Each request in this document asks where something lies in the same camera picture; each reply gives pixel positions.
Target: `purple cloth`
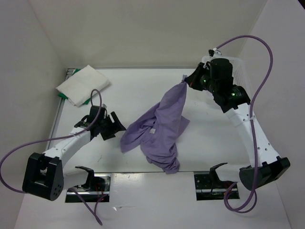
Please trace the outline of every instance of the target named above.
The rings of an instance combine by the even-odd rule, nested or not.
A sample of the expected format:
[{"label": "purple cloth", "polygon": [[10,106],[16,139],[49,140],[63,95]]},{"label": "purple cloth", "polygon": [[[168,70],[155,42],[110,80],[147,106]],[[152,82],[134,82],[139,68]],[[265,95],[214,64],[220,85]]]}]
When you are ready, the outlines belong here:
[{"label": "purple cloth", "polygon": [[175,141],[190,122],[181,116],[186,89],[185,81],[172,87],[159,103],[132,123],[121,138],[121,151],[125,153],[140,145],[149,163],[167,174],[178,172]]}]

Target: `white towel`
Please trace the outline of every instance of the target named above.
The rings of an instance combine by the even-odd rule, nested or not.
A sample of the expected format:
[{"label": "white towel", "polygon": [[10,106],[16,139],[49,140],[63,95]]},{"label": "white towel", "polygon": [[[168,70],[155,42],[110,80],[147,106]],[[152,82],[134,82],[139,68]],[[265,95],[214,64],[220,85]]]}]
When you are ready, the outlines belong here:
[{"label": "white towel", "polygon": [[79,107],[90,98],[93,89],[101,90],[109,84],[106,76],[87,66],[75,73],[56,89],[69,98],[69,101]]}]

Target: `white wall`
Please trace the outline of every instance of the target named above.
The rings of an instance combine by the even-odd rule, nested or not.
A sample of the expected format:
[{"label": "white wall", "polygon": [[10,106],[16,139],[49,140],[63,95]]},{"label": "white wall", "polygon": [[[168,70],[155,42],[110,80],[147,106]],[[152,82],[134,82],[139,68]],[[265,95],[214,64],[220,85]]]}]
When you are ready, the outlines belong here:
[{"label": "white wall", "polygon": [[[66,67],[194,67],[266,0],[29,0]],[[225,48],[237,55],[243,41]]]},{"label": "white wall", "polygon": [[[268,0],[251,32],[274,54],[274,67],[254,110],[273,146],[291,162],[277,185],[293,229],[305,225],[304,22],[305,10],[297,0]],[[241,58],[256,90],[269,65],[268,53],[257,41],[248,40]]]},{"label": "white wall", "polygon": [[[0,158],[12,148],[49,135],[58,105],[55,86],[65,69],[26,0],[0,0]],[[21,188],[27,157],[45,144],[12,155],[4,178]],[[14,227],[23,195],[0,184],[0,225]]]}]

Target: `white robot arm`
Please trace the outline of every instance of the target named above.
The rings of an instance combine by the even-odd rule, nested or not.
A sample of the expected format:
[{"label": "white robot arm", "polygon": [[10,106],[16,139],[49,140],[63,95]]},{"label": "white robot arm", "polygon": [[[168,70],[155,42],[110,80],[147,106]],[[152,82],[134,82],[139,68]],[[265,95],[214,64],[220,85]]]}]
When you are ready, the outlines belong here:
[{"label": "white robot arm", "polygon": [[[247,167],[218,164],[210,169],[210,178],[216,186],[221,181],[241,181],[251,190],[254,182],[254,142],[250,122],[250,98],[243,87],[233,84],[233,66],[229,60],[223,58],[216,49],[210,50],[209,54],[210,59],[206,63],[199,63],[194,73],[185,81],[195,90],[212,93],[214,101],[237,129],[250,160],[250,166]],[[271,146],[254,114],[252,119],[258,155],[256,187],[260,187],[277,180],[290,167],[290,162],[286,157],[281,158]]]},{"label": "white robot arm", "polygon": [[82,185],[90,188],[94,186],[94,171],[90,168],[77,166],[78,172],[63,174],[63,167],[69,159],[88,144],[94,137],[101,134],[103,140],[115,137],[118,131],[126,130],[120,123],[115,112],[107,115],[105,107],[97,120],[93,123],[99,107],[92,106],[90,114],[79,121],[69,135],[73,136],[62,140],[56,146],[45,151],[43,154],[33,153],[27,163],[27,168],[23,180],[22,190],[45,199],[56,200],[62,190],[75,185]]}]

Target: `black bracket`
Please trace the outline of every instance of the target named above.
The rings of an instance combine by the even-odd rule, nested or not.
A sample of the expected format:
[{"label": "black bracket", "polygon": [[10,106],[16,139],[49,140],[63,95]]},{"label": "black bracket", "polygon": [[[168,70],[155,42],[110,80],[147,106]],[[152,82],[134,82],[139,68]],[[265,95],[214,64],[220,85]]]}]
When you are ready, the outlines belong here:
[{"label": "black bracket", "polygon": [[91,168],[84,167],[84,166],[76,166],[75,168],[83,169],[86,172],[88,172],[88,177],[87,177],[86,183],[82,184],[81,186],[84,189],[90,189],[92,181],[94,179],[94,170]]},{"label": "black bracket", "polygon": [[213,183],[213,186],[215,187],[221,187],[223,185],[223,182],[219,179],[217,173],[216,173],[216,169],[219,168],[220,166],[226,165],[227,163],[220,163],[218,165],[215,165],[213,167],[210,168],[210,179]]},{"label": "black bracket", "polygon": [[211,60],[209,65],[199,63],[185,81],[190,88],[212,93],[214,101],[226,113],[232,108],[237,109],[240,104],[250,104],[245,89],[233,84],[232,71],[233,66],[228,59],[217,58]]},{"label": "black bracket", "polygon": [[[81,121],[79,121],[74,127],[87,128],[89,124],[92,123],[95,119],[98,110],[99,106],[92,106],[89,115],[86,115],[84,118],[82,118]],[[115,137],[115,133],[126,130],[115,112],[111,112],[110,115],[107,115],[106,109],[102,107],[98,119],[90,128],[91,140],[98,134],[101,134],[103,140],[106,141]]]},{"label": "black bracket", "polygon": [[61,160],[58,157],[51,158],[44,154],[33,153],[28,159],[22,190],[53,201],[58,198],[62,189]]},{"label": "black bracket", "polygon": [[[270,164],[262,163],[263,166],[258,168],[257,187],[266,185],[272,181],[277,180],[289,167],[290,162],[287,157],[277,157],[277,161]],[[254,168],[251,166],[241,168],[239,171],[239,178],[246,189],[251,190],[254,178]]]}]

